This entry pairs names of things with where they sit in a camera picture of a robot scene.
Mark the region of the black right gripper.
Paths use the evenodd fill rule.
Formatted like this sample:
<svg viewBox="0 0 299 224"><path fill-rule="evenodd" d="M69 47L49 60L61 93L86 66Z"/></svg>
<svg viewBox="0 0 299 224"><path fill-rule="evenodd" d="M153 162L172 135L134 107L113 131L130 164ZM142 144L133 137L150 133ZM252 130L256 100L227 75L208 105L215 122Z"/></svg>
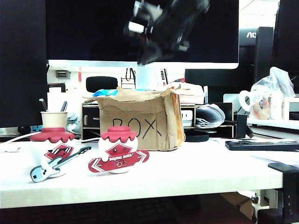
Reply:
<svg viewBox="0 0 299 224"><path fill-rule="evenodd" d="M164 47L166 55L174 55L177 52L186 52L190 43L184 35L179 35L171 42L170 37L161 37L158 39L154 36L155 31L166 31L166 28L159 27L169 19L167 14L171 11L174 1L171 0L165 8L160 5L154 5L144 0L134 2L133 14L125 24L123 33L125 36L138 38L144 42L153 41ZM156 44L143 44L140 55L137 60L138 65L147 65L157 61L163 56L161 48Z"/></svg>

